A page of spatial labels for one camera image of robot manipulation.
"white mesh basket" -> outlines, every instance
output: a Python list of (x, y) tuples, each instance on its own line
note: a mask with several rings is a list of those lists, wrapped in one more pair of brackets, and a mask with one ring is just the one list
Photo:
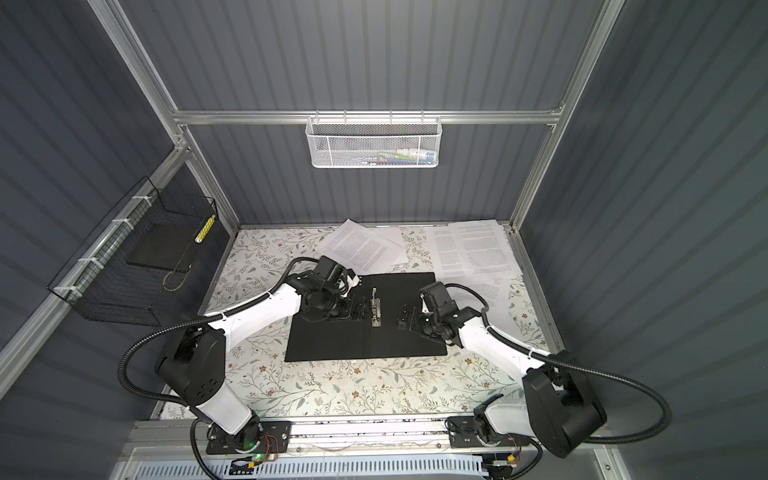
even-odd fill
[(344, 123), (311, 117), (306, 122), (312, 165), (318, 168), (437, 167), (441, 136), (440, 118)]

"floral pattern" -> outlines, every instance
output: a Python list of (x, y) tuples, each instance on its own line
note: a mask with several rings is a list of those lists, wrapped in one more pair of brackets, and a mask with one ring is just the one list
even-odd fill
[[(210, 300), (218, 311), (271, 287), (291, 258), (316, 256), (329, 228), (241, 230)], [(401, 227), (409, 262), (392, 272), (429, 272), (423, 228)], [(522, 277), (511, 279), (509, 314), (524, 340), (546, 349)], [(397, 359), (283, 361), (290, 318), (227, 353), (230, 387), (262, 417), (466, 412), (495, 393), (523, 397), (514, 380), (488, 360), (448, 347), (447, 356)], [(166, 404), (162, 419), (191, 417)]]

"corrugated wall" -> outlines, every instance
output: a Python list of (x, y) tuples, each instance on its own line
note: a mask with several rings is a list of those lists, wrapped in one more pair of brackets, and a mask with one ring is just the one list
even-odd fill
[[(0, 347), (171, 148), (87, 2), (0, 2)], [(169, 188), (200, 194), (185, 167)], [(190, 278), (198, 306), (226, 246), (222, 230), (209, 234)], [(151, 330), (67, 315), (0, 400), (0, 478), (107, 478), (134, 421), (154, 406), (115, 375), (122, 352)], [(156, 348), (139, 352), (130, 371), (151, 389), (162, 387)]]
[[(566, 346), (673, 406), (637, 480), (764, 470), (766, 41), (766, 2), (629, 2), (522, 229)], [(599, 386), (616, 432), (657, 414)]]
[[(598, 0), (123, 2), (182, 110), (556, 108)], [(508, 220), (544, 126), (446, 126), (436, 169), (310, 166), (301, 127), (192, 127), (240, 222)]]

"paper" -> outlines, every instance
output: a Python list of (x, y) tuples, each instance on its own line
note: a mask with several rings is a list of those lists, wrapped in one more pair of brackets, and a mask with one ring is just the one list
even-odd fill
[[(459, 283), (477, 292), (488, 302), (488, 321), (502, 332), (521, 338), (509, 312), (511, 278), (522, 275), (502, 226), (495, 220), (450, 223), (425, 229), (435, 278)], [(480, 311), (482, 304), (470, 293), (450, 289), (459, 307)]]
[(369, 230), (380, 237), (386, 238), (390, 242), (396, 243), (402, 248), (400, 256), (395, 259), (395, 265), (408, 263), (408, 254), (406, 252), (406, 242), (402, 239), (400, 227), (374, 227)]
[(358, 275), (373, 275), (389, 272), (402, 259), (405, 247), (347, 220), (318, 243), (317, 252)]

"yellow marker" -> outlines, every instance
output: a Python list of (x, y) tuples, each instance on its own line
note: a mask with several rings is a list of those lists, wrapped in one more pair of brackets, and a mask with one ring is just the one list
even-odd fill
[(203, 229), (200, 230), (200, 232), (197, 234), (197, 237), (195, 237), (194, 239), (195, 243), (202, 243), (203, 238), (205, 238), (205, 236), (208, 235), (208, 232), (210, 232), (210, 228), (214, 225), (214, 220), (216, 220), (216, 215), (211, 215), (208, 221), (203, 226)]

